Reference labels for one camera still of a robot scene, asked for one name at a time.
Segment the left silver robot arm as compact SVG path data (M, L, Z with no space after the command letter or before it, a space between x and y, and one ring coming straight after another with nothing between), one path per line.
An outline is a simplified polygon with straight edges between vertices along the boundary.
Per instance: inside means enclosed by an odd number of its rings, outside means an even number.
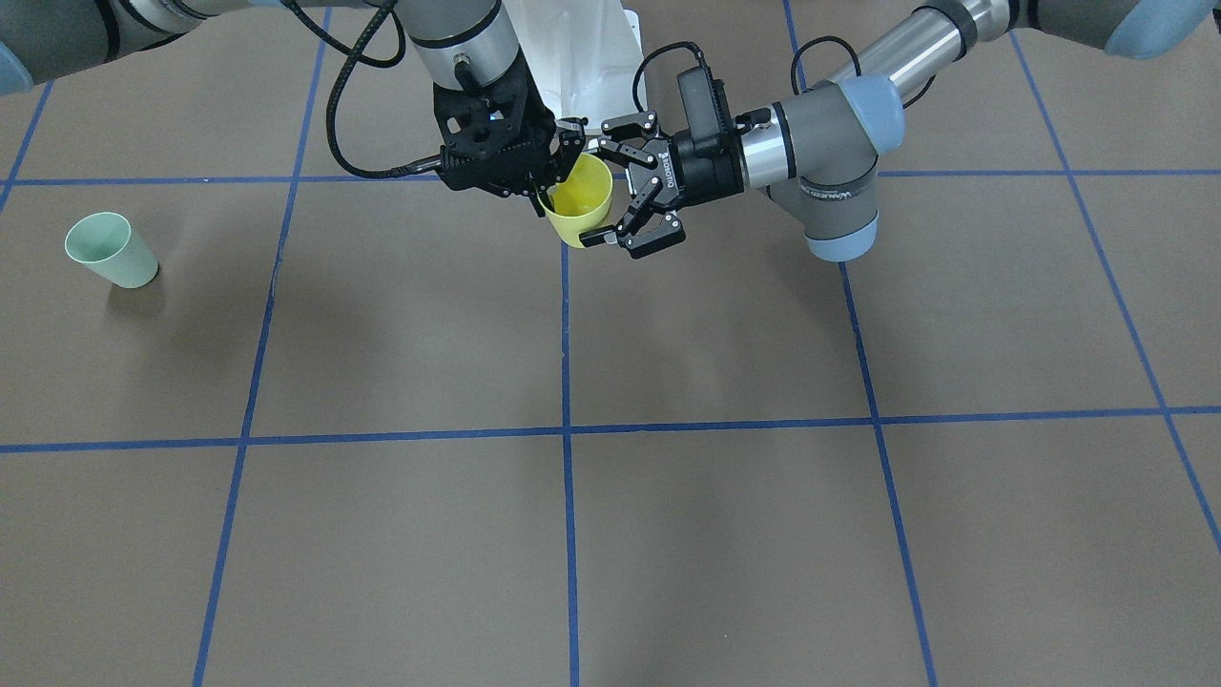
M643 109L604 121L592 151L625 168L630 204L571 243L614 244L641 260L685 239L681 209L758 190L797 218L813 256L855 260L874 244L878 165L901 146L907 109L978 44L1032 28L1155 59L1212 10L1212 1L923 1L863 51L833 35L813 39L844 48L849 62L807 87L791 81L791 96L745 113L733 113L702 49L685 41L696 61L676 76L685 129L667 135Z

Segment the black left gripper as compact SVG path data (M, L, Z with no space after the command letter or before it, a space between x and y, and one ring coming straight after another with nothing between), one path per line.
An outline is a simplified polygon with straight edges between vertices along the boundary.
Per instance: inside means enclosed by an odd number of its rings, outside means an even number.
M580 234L580 246L615 244L632 260L667 251L687 239L683 221L664 209L696 207L745 190L737 135L729 135L724 151L701 157L694 151L689 131L661 135L656 112L606 120L600 131L600 159L624 171L642 168L653 176L615 225Z

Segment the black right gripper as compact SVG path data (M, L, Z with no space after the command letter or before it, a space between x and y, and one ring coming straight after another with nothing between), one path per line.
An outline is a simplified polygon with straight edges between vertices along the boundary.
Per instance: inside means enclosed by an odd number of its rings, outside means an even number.
M531 73L505 73L476 94L433 87L442 135L440 178L449 190L523 195L538 218L549 188L568 179L586 148L589 118L556 118Z

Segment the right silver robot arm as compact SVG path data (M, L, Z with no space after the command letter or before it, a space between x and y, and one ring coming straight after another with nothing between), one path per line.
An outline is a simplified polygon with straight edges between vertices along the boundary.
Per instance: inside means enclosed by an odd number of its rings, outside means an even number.
M454 192L523 198L534 212L569 178L585 135L580 118L562 118L541 96L503 1L5 1L2 95L114 63L166 51L217 24L276 16L339 57L324 99L324 138L346 174L368 181L436 176ZM360 70L422 67L440 151L410 162L361 166L339 143L339 111Z

